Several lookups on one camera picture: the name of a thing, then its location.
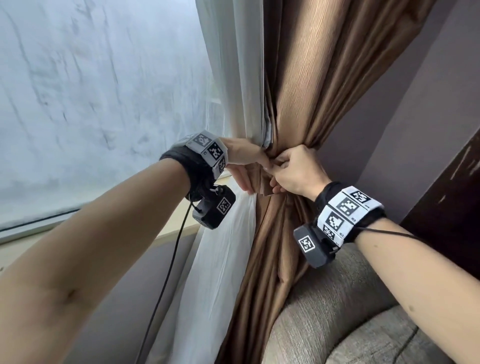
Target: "black cable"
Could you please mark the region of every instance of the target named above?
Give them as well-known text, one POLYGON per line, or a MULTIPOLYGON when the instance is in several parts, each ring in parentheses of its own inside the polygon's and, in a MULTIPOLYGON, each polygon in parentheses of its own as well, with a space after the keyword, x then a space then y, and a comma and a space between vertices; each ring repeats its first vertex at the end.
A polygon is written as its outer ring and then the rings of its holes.
POLYGON ((415 235, 411 235, 411 234, 407 234, 406 232, 397 232, 397 231, 388 231, 388 230, 377 230, 377 229, 370 229, 370 228, 359 228, 359 227, 355 227, 355 229, 358 229, 358 230, 363 230, 363 231, 373 231, 373 232, 380 232, 382 234, 390 234, 390 235, 398 235, 398 236, 404 236, 406 238, 411 238, 411 239, 414 239, 414 240, 418 240, 419 242, 422 242, 422 243, 425 243, 428 245, 427 241, 422 239, 422 238, 419 238, 418 236, 415 236, 415 235))
POLYGON ((150 331, 150 327, 152 326, 153 319, 154 319, 156 311, 158 309, 158 305, 160 305, 160 301, 162 300, 163 292, 165 292, 165 288, 167 287, 168 279, 170 277, 170 273, 172 272, 172 267, 173 267, 173 262, 175 260, 175 255, 177 254, 177 248, 179 246, 181 232, 183 230, 183 227, 185 226, 185 222, 187 221, 188 213, 190 212, 190 208, 192 207, 192 205, 193 205, 193 203, 190 202, 190 205, 188 206, 188 209, 187 209, 187 213, 185 214, 185 217, 183 218, 183 222, 180 226, 180 231, 179 231, 179 234, 177 236, 177 241, 175 242, 175 249, 173 250, 172 261, 170 262, 170 267, 168 268, 167 277, 165 278, 165 283, 163 284, 162 292, 160 293, 160 296, 158 297, 155 308, 153 309, 152 316, 150 317, 150 321, 148 322, 147 331, 145 332, 144 339, 142 340, 142 344, 140 345, 140 349, 138 351, 137 358, 135 359, 135 364, 140 363, 140 357, 142 356, 142 351, 144 350, 144 346, 145 346, 145 343, 147 341, 148 332, 150 331))
POLYGON ((400 350, 395 354, 395 356, 392 360, 392 364, 396 364, 396 361, 398 360, 400 355, 403 353, 403 351, 407 348, 408 344, 411 343, 411 341, 413 340, 413 338, 415 337, 415 335, 417 334, 418 331, 419 331, 419 327, 415 326, 415 328, 413 329, 413 332, 410 334, 410 336, 407 338, 407 340, 403 343, 400 350))

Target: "brown curtain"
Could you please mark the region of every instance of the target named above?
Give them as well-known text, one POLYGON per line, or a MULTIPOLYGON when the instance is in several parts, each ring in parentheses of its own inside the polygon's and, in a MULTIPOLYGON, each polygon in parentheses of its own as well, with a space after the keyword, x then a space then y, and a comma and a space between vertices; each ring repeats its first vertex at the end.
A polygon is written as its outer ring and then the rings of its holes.
MULTIPOLYGON (((420 31, 434 0, 264 0, 265 92, 275 157, 319 147, 335 124, 420 31)), ((262 360, 273 323, 307 265, 293 229, 314 215, 290 194, 269 195, 268 177, 249 166, 257 229, 217 363, 262 360)))

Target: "gray sofa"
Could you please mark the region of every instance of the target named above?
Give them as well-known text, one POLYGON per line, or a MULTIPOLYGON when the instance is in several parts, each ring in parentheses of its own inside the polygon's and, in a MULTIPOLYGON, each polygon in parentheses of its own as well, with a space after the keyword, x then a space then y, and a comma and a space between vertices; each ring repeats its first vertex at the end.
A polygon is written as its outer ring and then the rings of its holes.
MULTIPOLYGON (((276 320, 264 364, 392 363, 416 329, 354 244, 310 269, 276 320)), ((421 330, 397 364, 453 363, 421 330)))

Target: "window glass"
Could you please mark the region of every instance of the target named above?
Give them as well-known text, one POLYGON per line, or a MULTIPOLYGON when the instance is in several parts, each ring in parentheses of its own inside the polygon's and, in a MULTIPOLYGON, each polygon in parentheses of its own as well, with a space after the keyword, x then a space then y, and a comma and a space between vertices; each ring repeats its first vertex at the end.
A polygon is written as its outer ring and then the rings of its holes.
POLYGON ((0 229, 228 135, 195 0, 0 0, 0 229))

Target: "hand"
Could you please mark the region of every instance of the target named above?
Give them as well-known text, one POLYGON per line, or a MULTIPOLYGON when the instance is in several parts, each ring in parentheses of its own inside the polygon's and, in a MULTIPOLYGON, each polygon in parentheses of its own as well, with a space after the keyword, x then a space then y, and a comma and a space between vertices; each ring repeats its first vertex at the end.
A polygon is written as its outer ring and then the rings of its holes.
POLYGON ((259 163, 263 168, 272 167, 272 162, 263 149, 247 139, 220 138, 228 150, 228 164, 226 168, 237 181, 240 188, 248 194, 253 194, 252 184, 248 178, 244 164, 259 163))
POLYGON ((316 151, 304 145, 287 149, 265 170, 273 177, 274 193, 289 191, 315 201, 331 180, 316 160, 316 151))

